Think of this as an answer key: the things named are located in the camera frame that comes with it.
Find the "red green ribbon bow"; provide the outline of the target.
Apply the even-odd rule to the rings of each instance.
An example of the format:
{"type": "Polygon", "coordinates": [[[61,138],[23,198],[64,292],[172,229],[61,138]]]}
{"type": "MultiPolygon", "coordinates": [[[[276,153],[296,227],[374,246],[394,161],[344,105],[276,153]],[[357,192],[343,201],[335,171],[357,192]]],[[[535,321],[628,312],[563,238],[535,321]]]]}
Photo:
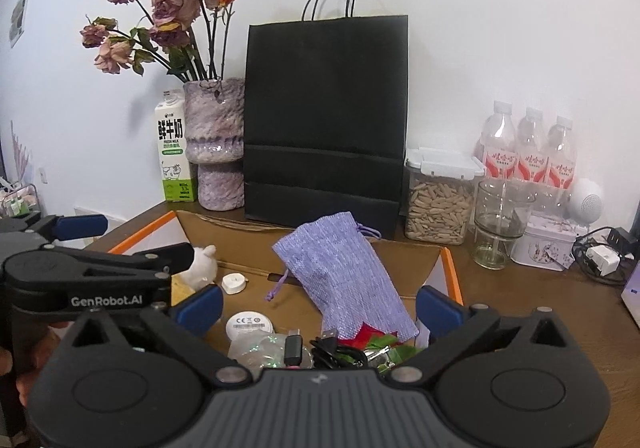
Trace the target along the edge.
{"type": "Polygon", "coordinates": [[[368,324],[363,324],[354,338],[339,340],[338,345],[346,348],[346,360],[363,366],[364,358],[367,367],[378,373],[389,372],[421,351],[411,342],[401,343],[396,333],[384,333],[368,324]]]}

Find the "purple fabric drawstring pouch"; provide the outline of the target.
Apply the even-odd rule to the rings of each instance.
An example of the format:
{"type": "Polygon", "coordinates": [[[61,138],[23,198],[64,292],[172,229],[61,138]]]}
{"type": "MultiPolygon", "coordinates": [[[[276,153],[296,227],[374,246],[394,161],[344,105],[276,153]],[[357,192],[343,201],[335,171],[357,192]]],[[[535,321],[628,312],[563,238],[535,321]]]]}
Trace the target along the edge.
{"type": "Polygon", "coordinates": [[[363,324],[396,333],[407,342],[419,334],[390,275],[368,240],[380,234],[349,212],[303,224],[273,246],[285,273],[302,285],[322,316],[322,328],[350,340],[363,324]]]}

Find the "white round disc device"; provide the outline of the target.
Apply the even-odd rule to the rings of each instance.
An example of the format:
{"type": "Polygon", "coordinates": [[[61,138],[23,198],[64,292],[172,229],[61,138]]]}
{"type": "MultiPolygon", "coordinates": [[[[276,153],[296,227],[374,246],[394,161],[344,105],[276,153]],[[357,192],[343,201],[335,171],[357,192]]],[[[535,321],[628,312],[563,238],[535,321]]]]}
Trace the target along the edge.
{"type": "Polygon", "coordinates": [[[239,335],[252,332],[272,333],[271,320],[260,312],[237,312],[232,315],[224,326],[226,335],[230,341],[234,341],[239,335]]]}

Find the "black paper shopping bag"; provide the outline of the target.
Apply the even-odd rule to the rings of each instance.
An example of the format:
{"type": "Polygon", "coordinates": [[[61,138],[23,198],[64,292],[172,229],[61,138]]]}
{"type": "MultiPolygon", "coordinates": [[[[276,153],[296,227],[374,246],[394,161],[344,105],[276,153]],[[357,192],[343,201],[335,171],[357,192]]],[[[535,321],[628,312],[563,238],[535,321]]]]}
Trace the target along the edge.
{"type": "Polygon", "coordinates": [[[393,237],[404,190],[408,18],[318,18],[248,30],[244,208],[289,227],[349,212],[393,237]]]}

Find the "water bottle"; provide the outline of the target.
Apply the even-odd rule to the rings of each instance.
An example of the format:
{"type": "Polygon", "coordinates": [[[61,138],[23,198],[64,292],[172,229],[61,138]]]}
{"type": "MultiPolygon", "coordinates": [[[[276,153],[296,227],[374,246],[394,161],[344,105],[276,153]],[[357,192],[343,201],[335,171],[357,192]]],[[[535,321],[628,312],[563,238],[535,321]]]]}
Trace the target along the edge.
{"type": "Polygon", "coordinates": [[[518,162],[512,104],[495,101],[494,113],[485,121],[474,154],[489,178],[510,179],[518,162]]]}
{"type": "Polygon", "coordinates": [[[573,136],[573,121],[557,116],[549,130],[544,153],[547,156],[547,171],[544,184],[556,196],[564,196],[575,177],[577,149],[573,136]]]}
{"type": "Polygon", "coordinates": [[[548,156],[542,151],[542,112],[528,107],[523,119],[516,128],[515,177],[523,182],[541,184],[546,174],[548,156]]]}

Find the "iridescent plastic bag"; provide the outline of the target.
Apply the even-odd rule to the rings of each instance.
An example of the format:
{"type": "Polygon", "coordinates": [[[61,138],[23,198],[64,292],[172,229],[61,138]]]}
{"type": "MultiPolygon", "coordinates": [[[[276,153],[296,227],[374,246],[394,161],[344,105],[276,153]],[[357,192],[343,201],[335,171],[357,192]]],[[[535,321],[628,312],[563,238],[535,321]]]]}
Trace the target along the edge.
{"type": "Polygon", "coordinates": [[[265,368],[284,368],[285,340],[288,333],[246,332],[235,338],[229,347],[228,357],[250,370],[255,379],[265,368]]]}

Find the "water bottle left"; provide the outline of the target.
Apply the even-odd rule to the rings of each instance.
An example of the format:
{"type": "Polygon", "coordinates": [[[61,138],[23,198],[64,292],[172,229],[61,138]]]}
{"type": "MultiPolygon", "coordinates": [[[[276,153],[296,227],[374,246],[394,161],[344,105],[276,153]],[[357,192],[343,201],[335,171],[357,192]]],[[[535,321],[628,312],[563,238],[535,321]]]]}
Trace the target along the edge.
{"type": "Polygon", "coordinates": [[[512,104],[495,101],[494,113],[485,121],[474,154],[489,178],[510,179],[518,162],[512,104]]]}

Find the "white power adapter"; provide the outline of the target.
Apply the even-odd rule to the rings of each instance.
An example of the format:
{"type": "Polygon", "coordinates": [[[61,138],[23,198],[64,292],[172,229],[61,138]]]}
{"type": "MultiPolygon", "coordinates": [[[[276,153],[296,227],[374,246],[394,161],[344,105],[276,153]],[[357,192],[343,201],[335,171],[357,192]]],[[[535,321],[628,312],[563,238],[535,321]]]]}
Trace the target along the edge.
{"type": "Polygon", "coordinates": [[[594,265],[594,270],[599,277],[614,274],[620,266],[620,254],[605,244],[590,246],[586,249],[586,257],[594,265]]]}

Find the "white floral tin box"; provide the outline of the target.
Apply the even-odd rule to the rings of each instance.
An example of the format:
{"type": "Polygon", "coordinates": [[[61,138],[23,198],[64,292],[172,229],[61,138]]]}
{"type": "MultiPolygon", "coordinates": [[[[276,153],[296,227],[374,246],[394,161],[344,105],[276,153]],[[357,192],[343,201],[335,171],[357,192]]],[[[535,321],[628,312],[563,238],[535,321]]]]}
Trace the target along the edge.
{"type": "Polygon", "coordinates": [[[574,220],[532,214],[524,234],[514,243],[511,260],[522,266],[562,272],[574,264],[572,247],[587,231],[574,220]]]}

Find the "dried pink roses bouquet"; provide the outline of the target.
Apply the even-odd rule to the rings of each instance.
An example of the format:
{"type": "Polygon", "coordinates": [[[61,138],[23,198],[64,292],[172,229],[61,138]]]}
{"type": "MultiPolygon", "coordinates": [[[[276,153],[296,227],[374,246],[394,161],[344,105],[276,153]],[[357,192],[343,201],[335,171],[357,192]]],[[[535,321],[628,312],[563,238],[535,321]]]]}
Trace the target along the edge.
{"type": "Polygon", "coordinates": [[[136,4],[142,18],[130,30],[114,18],[88,19],[81,44],[94,49],[94,66],[105,74],[144,75],[160,64],[183,83],[221,81],[226,76],[229,26],[237,0],[107,0],[136,4]]]}

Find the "water bottle middle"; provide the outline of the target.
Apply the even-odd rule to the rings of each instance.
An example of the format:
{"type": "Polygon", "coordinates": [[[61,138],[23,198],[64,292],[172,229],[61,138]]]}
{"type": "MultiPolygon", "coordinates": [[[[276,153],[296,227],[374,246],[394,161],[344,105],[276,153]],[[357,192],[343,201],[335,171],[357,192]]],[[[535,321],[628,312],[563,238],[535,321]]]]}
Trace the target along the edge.
{"type": "Polygon", "coordinates": [[[542,151],[542,112],[528,107],[523,119],[516,128],[515,177],[523,182],[541,184],[546,174],[548,156],[542,151]]]}

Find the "red orange cardboard box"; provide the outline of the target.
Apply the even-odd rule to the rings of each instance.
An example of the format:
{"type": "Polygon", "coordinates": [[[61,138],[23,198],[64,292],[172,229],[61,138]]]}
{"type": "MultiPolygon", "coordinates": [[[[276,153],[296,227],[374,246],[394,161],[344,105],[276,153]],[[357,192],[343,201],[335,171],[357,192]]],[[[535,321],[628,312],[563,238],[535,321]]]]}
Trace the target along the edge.
{"type": "Polygon", "coordinates": [[[190,242],[214,246],[218,272],[247,286],[224,299],[224,313],[260,312],[279,331],[307,338],[335,330],[363,346],[375,333],[425,348],[462,325],[465,310],[446,248],[380,239],[347,213],[295,230],[170,211],[134,227],[111,252],[132,254],[190,242]]]}

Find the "yellow white plush toy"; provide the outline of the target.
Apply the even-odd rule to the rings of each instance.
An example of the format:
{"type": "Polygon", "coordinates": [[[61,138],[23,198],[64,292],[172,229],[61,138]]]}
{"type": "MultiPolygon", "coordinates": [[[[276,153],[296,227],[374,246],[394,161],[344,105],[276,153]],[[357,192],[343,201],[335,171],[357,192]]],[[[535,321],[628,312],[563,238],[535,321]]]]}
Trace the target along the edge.
{"type": "Polygon", "coordinates": [[[216,246],[194,249],[191,266],[171,278],[171,305],[177,306],[189,296],[213,284],[217,277],[216,246]]]}

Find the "small white round cap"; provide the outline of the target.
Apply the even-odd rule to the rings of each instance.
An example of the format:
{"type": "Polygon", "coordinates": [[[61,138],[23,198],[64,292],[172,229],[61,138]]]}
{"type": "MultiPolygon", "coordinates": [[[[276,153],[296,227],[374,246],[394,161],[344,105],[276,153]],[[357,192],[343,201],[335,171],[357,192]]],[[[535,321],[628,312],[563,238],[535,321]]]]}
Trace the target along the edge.
{"type": "Polygon", "coordinates": [[[239,294],[245,290],[247,286],[247,278],[239,272],[224,275],[221,279],[221,287],[225,294],[239,294]]]}

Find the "water bottle right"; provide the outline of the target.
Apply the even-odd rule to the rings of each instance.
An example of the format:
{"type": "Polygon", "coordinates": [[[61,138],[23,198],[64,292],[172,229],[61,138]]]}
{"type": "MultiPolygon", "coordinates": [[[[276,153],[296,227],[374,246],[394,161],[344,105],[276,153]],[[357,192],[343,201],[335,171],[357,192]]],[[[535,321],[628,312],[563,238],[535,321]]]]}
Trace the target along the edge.
{"type": "Polygon", "coordinates": [[[547,171],[544,184],[556,196],[564,196],[575,177],[577,149],[573,136],[573,121],[557,116],[549,130],[544,153],[547,156],[547,171]]]}

